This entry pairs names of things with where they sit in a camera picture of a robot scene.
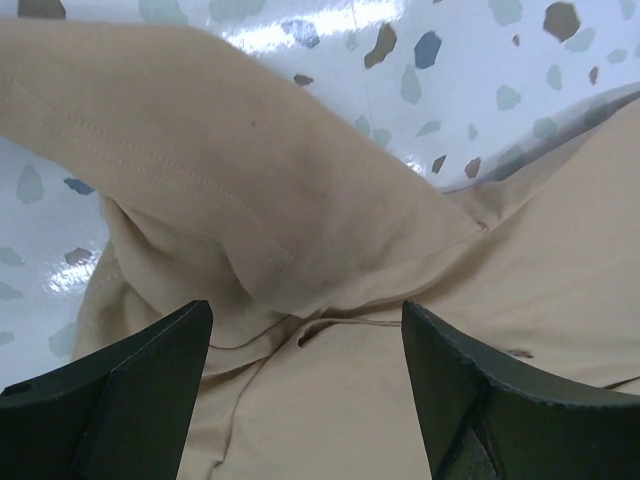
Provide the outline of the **beige t shirt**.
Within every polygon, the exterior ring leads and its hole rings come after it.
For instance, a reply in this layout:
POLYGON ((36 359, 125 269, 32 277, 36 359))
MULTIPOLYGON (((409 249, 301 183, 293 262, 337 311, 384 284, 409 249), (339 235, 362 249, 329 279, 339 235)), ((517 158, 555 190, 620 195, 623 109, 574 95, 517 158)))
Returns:
POLYGON ((189 27, 5 18, 1 134, 101 198, 74 355, 214 314, 183 479, 426 479, 401 306, 639 390, 639 105, 441 193, 189 27))

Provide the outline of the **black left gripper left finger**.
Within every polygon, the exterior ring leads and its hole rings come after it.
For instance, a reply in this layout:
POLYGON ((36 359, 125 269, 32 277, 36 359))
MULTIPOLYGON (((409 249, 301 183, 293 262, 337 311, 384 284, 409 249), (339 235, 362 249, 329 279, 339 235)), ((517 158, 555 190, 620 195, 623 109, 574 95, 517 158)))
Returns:
POLYGON ((1 393, 4 479, 174 479, 213 314, 193 301, 1 393))

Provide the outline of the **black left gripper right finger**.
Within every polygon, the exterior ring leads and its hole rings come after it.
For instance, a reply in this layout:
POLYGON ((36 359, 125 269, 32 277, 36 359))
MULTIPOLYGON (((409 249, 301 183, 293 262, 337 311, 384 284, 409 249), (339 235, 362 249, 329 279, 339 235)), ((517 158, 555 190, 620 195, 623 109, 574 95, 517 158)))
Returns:
POLYGON ((401 332, 432 478, 638 478, 638 397, 539 370, 414 302, 401 332))

